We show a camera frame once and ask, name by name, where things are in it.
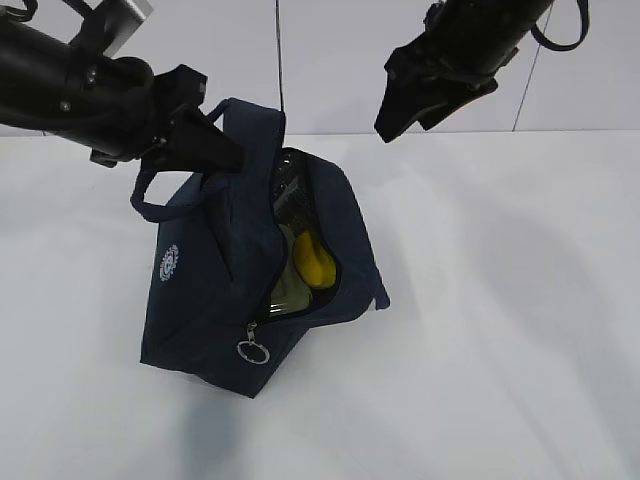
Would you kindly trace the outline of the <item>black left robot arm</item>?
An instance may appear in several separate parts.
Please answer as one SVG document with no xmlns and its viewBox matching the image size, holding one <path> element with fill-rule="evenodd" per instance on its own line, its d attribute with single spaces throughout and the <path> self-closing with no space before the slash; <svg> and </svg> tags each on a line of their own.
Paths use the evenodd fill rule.
<svg viewBox="0 0 640 480">
<path fill-rule="evenodd" d="M 201 111 L 205 75 L 179 65 L 163 74 L 138 57 L 111 58 L 118 23 L 93 10 L 68 43 L 3 14 L 1 122 L 90 148 L 107 168 L 238 172 L 241 147 Z"/>
</svg>

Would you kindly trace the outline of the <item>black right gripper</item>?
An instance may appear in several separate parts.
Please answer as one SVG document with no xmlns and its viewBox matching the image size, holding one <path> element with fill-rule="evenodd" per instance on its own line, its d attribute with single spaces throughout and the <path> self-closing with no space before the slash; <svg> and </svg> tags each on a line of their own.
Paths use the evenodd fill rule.
<svg viewBox="0 0 640 480">
<path fill-rule="evenodd" d="M 390 143 L 417 121 L 430 130 L 495 92 L 498 82 L 491 78 L 518 53 L 519 13 L 518 1 L 432 4 L 424 32 L 384 65 L 387 82 L 374 122 L 380 138 Z M 429 81 L 438 79 L 452 81 L 441 81 L 436 91 Z"/>
</svg>

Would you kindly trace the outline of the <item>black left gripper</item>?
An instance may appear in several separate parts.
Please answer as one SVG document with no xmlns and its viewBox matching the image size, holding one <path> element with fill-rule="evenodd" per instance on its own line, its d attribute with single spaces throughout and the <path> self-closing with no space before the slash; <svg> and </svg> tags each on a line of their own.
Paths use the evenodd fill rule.
<svg viewBox="0 0 640 480">
<path fill-rule="evenodd" d="M 156 172 L 239 172 L 242 148 L 199 109 L 207 77 L 181 64 L 155 75 L 143 61 L 118 60 L 144 72 L 143 84 L 117 97 L 116 113 L 98 128 L 90 160 L 105 167 L 141 160 Z"/>
</svg>

